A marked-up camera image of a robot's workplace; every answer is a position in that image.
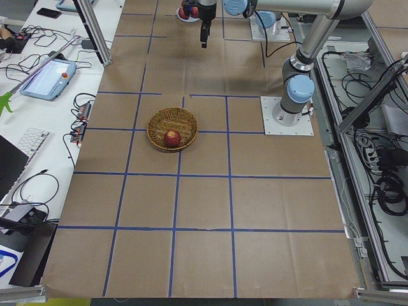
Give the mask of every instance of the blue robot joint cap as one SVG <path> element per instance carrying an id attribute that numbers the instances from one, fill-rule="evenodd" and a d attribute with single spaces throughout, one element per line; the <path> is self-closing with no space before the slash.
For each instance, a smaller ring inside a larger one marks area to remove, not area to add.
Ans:
<path id="1" fill-rule="evenodd" d="M 261 19 L 259 19 L 259 17 L 256 16 L 255 20 L 256 20 L 256 24 L 258 25 L 260 29 L 263 28 L 262 22 L 263 22 L 263 25 L 265 26 L 265 29 L 269 29 L 275 25 L 276 15 L 272 13 L 271 11 L 259 11 L 258 14 L 261 17 Z"/>
<path id="2" fill-rule="evenodd" d="M 224 0 L 224 9 L 231 16 L 238 16 L 247 9 L 247 0 Z"/>
<path id="3" fill-rule="evenodd" d="M 298 104 L 307 103 L 314 93 L 314 82 L 307 75 L 294 76 L 288 83 L 288 95 Z"/>

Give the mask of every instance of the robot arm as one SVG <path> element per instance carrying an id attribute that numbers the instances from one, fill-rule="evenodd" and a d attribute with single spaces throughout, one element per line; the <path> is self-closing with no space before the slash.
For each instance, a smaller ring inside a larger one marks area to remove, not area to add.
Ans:
<path id="1" fill-rule="evenodd" d="M 328 19 L 345 20 L 367 11 L 373 0 L 258 0 L 259 10 L 324 15 Z"/>
<path id="2" fill-rule="evenodd" d="M 361 15 L 374 0 L 224 0 L 230 15 L 250 17 L 255 9 L 287 13 L 318 15 L 302 45 L 282 68 L 284 96 L 273 110 L 273 118 L 283 126 L 294 126 L 302 116 L 302 109 L 314 93 L 309 72 L 314 60 L 336 28 L 339 20 Z M 201 45 L 207 47 L 211 21 L 215 18 L 217 0 L 184 0 L 184 6 L 197 6 L 201 26 Z"/>

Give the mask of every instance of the green object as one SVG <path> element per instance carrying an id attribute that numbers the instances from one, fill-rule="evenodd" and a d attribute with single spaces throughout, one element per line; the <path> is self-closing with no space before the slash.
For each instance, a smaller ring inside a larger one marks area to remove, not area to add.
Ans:
<path id="1" fill-rule="evenodd" d="M 9 113 L 12 113 L 13 111 L 10 108 L 10 105 L 8 104 L 10 102 L 12 94 L 11 92 L 6 92 L 0 97 L 0 116 L 1 113 L 3 112 L 3 108 L 5 107 Z"/>

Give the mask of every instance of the laptop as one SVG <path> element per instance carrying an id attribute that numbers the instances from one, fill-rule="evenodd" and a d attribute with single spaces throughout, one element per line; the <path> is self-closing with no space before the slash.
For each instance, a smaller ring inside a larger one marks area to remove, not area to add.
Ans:
<path id="1" fill-rule="evenodd" d="M 0 135 L 0 200 L 21 176 L 28 159 L 27 155 Z"/>

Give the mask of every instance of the smartphone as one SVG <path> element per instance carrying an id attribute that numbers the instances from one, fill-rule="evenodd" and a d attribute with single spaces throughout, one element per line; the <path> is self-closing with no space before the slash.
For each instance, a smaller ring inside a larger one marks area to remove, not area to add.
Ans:
<path id="1" fill-rule="evenodd" d="M 42 15 L 42 16 L 47 16 L 47 17 L 51 17 L 51 18 L 57 18 L 59 15 L 61 15 L 60 11 L 55 11 L 55 10 L 50 10 L 49 8 L 40 8 L 37 11 L 38 15 Z"/>

